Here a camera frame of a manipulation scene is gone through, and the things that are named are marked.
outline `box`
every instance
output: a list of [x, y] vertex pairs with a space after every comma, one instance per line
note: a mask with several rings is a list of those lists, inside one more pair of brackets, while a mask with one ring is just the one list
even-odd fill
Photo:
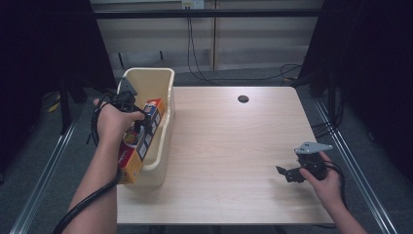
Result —
[[150, 116], [151, 129], [145, 131], [144, 126], [140, 126], [139, 131], [136, 131], [135, 128], [130, 128], [122, 140], [118, 154], [118, 165], [122, 170], [121, 184], [135, 183], [137, 180], [146, 152], [164, 114], [162, 100], [157, 98], [146, 101], [143, 111]]
[[131, 68], [124, 77], [133, 85], [138, 95], [136, 106], [149, 99], [160, 98], [164, 115], [147, 149], [145, 160], [135, 184], [122, 186], [160, 186], [165, 180], [173, 131], [175, 105], [173, 100], [174, 71], [169, 68]]

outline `hand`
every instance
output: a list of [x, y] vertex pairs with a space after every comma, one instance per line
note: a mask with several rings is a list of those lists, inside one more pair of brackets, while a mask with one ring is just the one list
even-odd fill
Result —
[[[98, 99], [94, 100], [94, 105], [97, 105]], [[100, 111], [97, 119], [97, 133], [99, 134], [99, 142], [104, 143], [120, 143], [125, 131], [131, 126], [135, 120], [143, 120], [145, 116], [136, 111], [133, 113], [125, 113], [119, 111], [111, 104], [106, 104]]]
[[[319, 155], [324, 161], [331, 162], [324, 152], [320, 152]], [[340, 194], [340, 177], [335, 171], [327, 169], [327, 176], [324, 180], [316, 179], [308, 170], [303, 168], [300, 169], [300, 174], [314, 187], [316, 195], [326, 209], [343, 204]]]

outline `wooden table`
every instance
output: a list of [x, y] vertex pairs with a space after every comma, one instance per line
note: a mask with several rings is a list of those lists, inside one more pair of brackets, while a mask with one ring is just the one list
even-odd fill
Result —
[[[276, 166], [316, 141], [292, 88], [174, 87], [175, 120], [161, 187], [118, 186], [118, 222], [332, 223], [307, 182]], [[249, 97], [241, 103], [238, 96]]]

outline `forearm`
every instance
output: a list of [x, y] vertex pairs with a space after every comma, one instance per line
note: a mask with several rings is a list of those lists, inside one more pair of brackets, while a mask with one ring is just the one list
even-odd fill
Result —
[[[82, 179], [69, 210], [116, 176], [119, 142], [101, 142]], [[116, 187], [92, 202], [66, 227], [64, 233], [115, 233]]]
[[358, 221], [350, 214], [343, 203], [324, 206], [330, 214], [337, 229], [343, 234], [363, 234], [367, 233]]

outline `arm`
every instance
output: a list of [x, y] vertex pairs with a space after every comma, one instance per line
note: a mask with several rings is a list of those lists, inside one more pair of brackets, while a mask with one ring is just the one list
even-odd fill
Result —
[[[123, 113], [109, 104], [102, 108], [97, 120], [99, 144], [69, 210], [116, 176], [119, 145], [124, 133], [134, 120], [143, 118], [140, 112]], [[116, 195], [114, 187], [79, 213], [63, 233], [115, 233]]]
[[[324, 161], [331, 161], [324, 152], [319, 155]], [[327, 177], [317, 180], [309, 171], [300, 169], [301, 175], [314, 187], [322, 206], [327, 210], [341, 233], [367, 233], [344, 206], [340, 195], [340, 177], [333, 170], [327, 169]]]

